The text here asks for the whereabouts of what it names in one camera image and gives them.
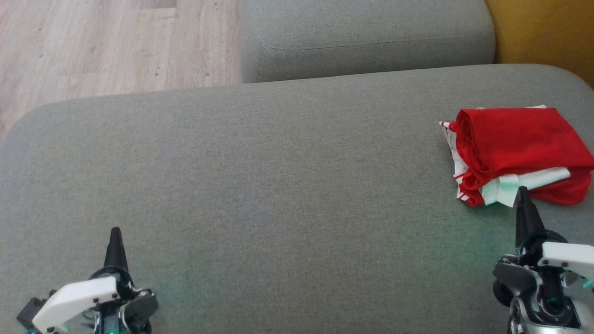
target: sofa cushion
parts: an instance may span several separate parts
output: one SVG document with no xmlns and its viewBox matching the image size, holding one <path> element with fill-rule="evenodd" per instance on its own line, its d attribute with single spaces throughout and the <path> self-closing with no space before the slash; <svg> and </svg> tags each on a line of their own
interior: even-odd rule
<svg viewBox="0 0 594 334">
<path fill-rule="evenodd" d="M 244 83 L 487 64 L 483 0 L 243 0 Z"/>
<path fill-rule="evenodd" d="M 540 104 L 594 148 L 594 92 L 540 65 L 41 107 L 0 147 L 0 323 L 18 333 L 29 298 L 88 278 L 117 225 L 135 283 L 157 293 L 156 333 L 504 332 L 491 272 L 514 210 L 455 198 L 438 122 Z M 536 204 L 593 243 L 594 194 Z"/>
</svg>

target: folded red garment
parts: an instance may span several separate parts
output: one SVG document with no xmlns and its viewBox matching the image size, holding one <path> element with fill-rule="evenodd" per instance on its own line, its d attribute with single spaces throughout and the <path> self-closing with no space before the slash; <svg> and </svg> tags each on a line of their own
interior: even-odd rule
<svg viewBox="0 0 594 334">
<path fill-rule="evenodd" d="M 534 197 L 569 205 L 586 195 L 594 157 L 555 108 L 462 109 L 450 127 L 469 167 L 460 189 L 471 197 L 482 198 L 479 189 L 502 175 L 553 167 L 571 176 L 532 190 Z"/>
</svg>

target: white plastic housing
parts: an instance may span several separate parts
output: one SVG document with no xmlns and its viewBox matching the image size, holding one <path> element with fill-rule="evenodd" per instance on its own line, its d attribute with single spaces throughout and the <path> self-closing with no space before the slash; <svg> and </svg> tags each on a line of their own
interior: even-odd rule
<svg viewBox="0 0 594 334">
<path fill-rule="evenodd" d="M 51 296 L 39 313 L 33 318 L 33 325 L 41 332 L 48 333 L 49 327 L 58 327 L 79 313 L 98 303 L 113 300 L 117 294 L 115 277 L 91 279 L 65 285 Z"/>
<path fill-rule="evenodd" d="M 542 244 L 542 259 L 539 266 L 563 267 L 587 279 L 594 279 L 594 247 L 590 245 L 545 242 Z"/>
</svg>

